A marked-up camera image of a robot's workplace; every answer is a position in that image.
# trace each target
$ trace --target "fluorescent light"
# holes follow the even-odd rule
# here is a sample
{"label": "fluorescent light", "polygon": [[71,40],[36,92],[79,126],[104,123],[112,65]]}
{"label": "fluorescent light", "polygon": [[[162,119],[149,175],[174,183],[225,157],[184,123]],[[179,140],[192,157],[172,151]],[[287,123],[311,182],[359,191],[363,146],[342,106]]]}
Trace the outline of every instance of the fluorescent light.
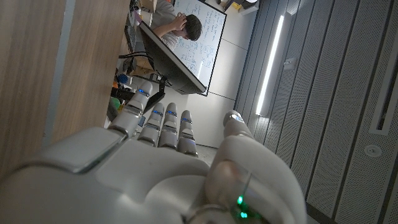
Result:
{"label": "fluorescent light", "polygon": [[276,29],[274,43],[272,44],[272,48],[271,48],[271,54],[269,56],[268,66],[267,66],[267,70],[266,70],[266,76],[264,77],[264,82],[262,83],[260,98],[259,98],[259,102],[257,104],[257,109],[256,109],[257,115],[261,115],[260,112],[261,112],[262,104],[264,102],[264,97],[266,95],[268,79],[269,79],[269,75],[271,74],[272,64],[274,63],[276,48],[278,47],[280,32],[282,30],[283,23],[284,23],[284,17],[280,16],[278,28]]}

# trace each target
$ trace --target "white robotic hand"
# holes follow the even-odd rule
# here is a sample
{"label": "white robotic hand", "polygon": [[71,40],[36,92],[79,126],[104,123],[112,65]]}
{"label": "white robotic hand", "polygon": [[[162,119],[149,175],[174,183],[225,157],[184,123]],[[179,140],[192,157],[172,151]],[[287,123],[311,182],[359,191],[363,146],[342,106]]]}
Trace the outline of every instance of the white robotic hand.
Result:
{"label": "white robotic hand", "polygon": [[138,141],[142,141],[150,146],[156,147],[157,139],[159,138],[163,112],[163,104],[157,103],[149,116],[148,122],[145,124],[140,135],[138,136]]}
{"label": "white robotic hand", "polygon": [[177,143],[173,103],[158,147],[161,103],[132,139],[151,91],[143,84],[109,129],[69,136],[0,180],[0,223],[307,223],[292,171],[235,111],[211,167],[196,158],[189,111]]}

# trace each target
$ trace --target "wooden panel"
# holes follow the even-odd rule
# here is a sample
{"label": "wooden panel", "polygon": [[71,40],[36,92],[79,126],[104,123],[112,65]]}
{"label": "wooden panel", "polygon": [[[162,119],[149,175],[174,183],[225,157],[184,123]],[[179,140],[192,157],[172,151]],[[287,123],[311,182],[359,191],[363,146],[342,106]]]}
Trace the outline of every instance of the wooden panel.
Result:
{"label": "wooden panel", "polygon": [[76,1],[53,142],[103,126],[129,1]]}
{"label": "wooden panel", "polygon": [[0,177],[40,149],[65,0],[0,0]]}

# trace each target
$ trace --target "computer monitor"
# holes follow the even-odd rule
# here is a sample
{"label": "computer monitor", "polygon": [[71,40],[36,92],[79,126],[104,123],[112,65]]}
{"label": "computer monitor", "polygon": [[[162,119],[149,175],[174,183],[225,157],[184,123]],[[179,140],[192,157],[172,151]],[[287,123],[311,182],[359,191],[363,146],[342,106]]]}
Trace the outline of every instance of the computer monitor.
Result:
{"label": "computer monitor", "polygon": [[203,93],[206,87],[175,56],[161,39],[145,23],[139,25],[142,41],[149,56],[154,59],[154,67],[167,78],[170,87],[181,94]]}

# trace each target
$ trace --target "white wall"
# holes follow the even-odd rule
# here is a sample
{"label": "white wall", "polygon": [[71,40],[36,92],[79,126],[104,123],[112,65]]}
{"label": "white wall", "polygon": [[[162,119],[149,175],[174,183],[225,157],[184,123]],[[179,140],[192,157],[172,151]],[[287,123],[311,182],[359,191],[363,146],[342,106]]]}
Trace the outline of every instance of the white wall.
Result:
{"label": "white wall", "polygon": [[[221,9],[216,0],[207,0],[206,2]],[[211,147],[220,146],[223,140],[223,118],[225,113],[232,110],[235,104],[256,18],[256,12],[242,16],[233,7],[228,9],[226,13],[227,20],[208,96],[180,95],[173,89],[166,88],[165,98],[161,101],[165,108],[171,102],[177,105],[178,119],[180,119],[184,110],[191,111],[196,143]],[[158,89],[158,85],[154,84],[154,91]]]}

